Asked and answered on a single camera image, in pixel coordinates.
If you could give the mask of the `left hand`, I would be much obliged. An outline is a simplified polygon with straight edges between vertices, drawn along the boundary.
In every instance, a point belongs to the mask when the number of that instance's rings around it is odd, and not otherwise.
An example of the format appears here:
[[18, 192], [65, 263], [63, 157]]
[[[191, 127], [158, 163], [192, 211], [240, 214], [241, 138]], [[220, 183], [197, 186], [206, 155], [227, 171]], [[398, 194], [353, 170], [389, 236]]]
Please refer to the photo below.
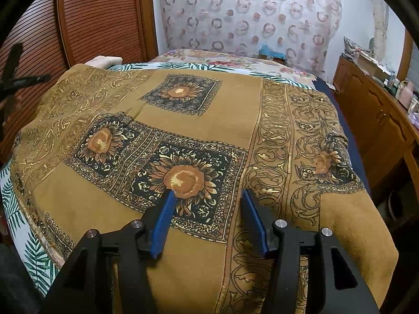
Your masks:
[[1, 125], [3, 127], [11, 120], [13, 115], [21, 110], [22, 96], [10, 95], [1, 101]]

